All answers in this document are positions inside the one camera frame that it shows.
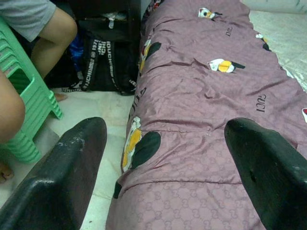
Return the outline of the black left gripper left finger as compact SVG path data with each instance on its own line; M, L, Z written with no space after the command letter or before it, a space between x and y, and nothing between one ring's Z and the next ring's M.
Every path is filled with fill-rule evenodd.
M1 229L80 229L106 141L107 127L100 117L66 131L2 206Z

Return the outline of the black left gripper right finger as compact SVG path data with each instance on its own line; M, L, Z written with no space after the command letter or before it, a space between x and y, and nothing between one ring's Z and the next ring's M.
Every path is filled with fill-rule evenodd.
M307 228L307 160L280 133L251 119L225 126L242 184L267 230Z

